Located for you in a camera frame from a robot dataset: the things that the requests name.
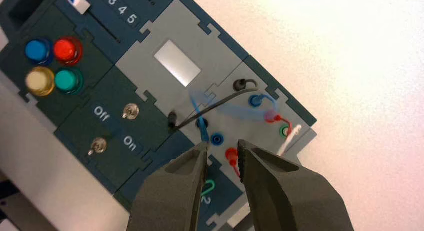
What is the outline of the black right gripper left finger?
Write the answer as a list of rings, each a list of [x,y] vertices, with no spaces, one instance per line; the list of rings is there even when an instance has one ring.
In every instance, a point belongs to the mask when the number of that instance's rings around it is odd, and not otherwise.
[[[151,174],[132,204],[129,231],[196,231],[209,144],[201,142]]]

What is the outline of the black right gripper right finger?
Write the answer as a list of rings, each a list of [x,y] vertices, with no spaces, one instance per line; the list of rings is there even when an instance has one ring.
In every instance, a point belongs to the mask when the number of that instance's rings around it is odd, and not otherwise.
[[[354,229],[343,198],[321,174],[243,139],[237,150],[255,230]]]

